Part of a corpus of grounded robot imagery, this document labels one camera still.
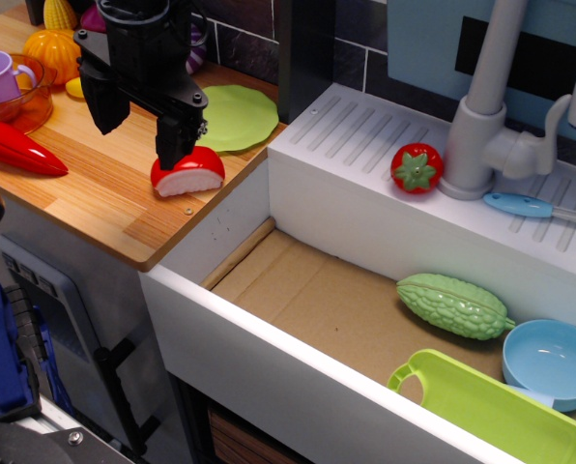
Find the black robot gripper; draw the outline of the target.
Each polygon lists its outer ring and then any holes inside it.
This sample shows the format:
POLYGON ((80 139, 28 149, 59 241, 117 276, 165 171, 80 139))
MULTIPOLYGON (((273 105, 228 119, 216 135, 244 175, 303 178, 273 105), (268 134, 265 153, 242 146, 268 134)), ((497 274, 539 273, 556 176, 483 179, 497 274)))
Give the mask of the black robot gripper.
POLYGON ((83 95, 95 126, 106 135, 134 103, 158 116, 159 168, 172 170, 207 131, 208 99, 187 73, 197 1, 98 1, 106 32, 81 29, 74 41, 83 95))

